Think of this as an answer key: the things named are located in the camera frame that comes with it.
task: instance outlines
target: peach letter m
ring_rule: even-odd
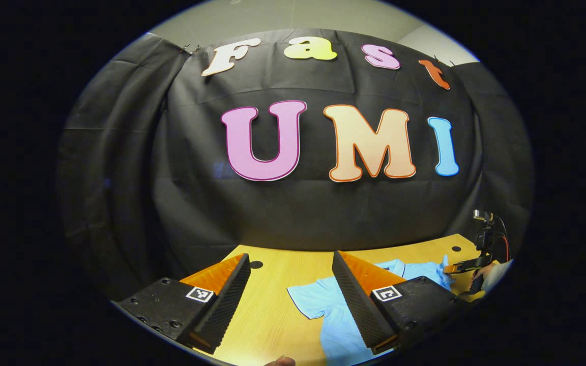
[[[332,119],[336,131],[336,167],[330,171],[334,181],[354,181],[363,170],[356,166],[356,151],[370,176],[379,174],[388,152],[384,174],[390,178],[407,178],[416,173],[411,160],[406,124],[408,114],[399,109],[386,109],[375,132],[354,106],[335,104],[323,113]]]

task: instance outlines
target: wooden table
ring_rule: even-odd
[[[300,313],[286,288],[333,277],[333,252],[273,250],[240,245],[226,259],[241,253],[248,253],[251,261],[263,262],[263,267],[252,269],[223,342],[213,355],[207,355],[237,366],[263,366],[282,355],[295,359],[297,366],[324,366],[326,360],[319,338],[323,318],[309,320]],[[372,263],[393,259],[404,263],[442,263],[446,254],[449,264],[480,254],[471,241],[459,234],[406,246],[348,253]],[[472,275],[472,271],[452,275],[455,282],[451,284],[451,291],[454,294],[467,291]],[[483,294],[481,291],[465,299],[473,301]]]

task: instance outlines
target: white wall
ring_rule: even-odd
[[[435,55],[438,60],[449,66],[451,62],[455,65],[480,62],[468,49],[428,24],[405,35],[397,43],[429,56]]]
[[[249,33],[283,28],[327,28],[397,42],[425,24],[377,0],[211,0],[175,14],[150,30],[195,49]]]

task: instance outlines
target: pink letter u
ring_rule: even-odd
[[[252,151],[252,120],[259,111],[255,107],[231,109],[221,116],[226,127],[227,155],[230,166],[249,180],[277,180],[289,175],[300,160],[300,114],[307,110],[302,100],[284,100],[270,105],[268,111],[277,116],[279,153],[272,160],[256,159]]]

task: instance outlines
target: blue t-shirt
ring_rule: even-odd
[[[398,259],[377,264],[406,280],[426,276],[450,290],[449,284],[453,280],[442,273],[446,265],[446,255],[442,264],[433,262],[404,264]],[[372,350],[365,347],[335,277],[323,278],[309,285],[289,287],[287,290],[298,310],[305,317],[309,319],[324,317],[320,343],[327,357],[327,366],[356,364],[392,352],[388,350],[374,356]]]

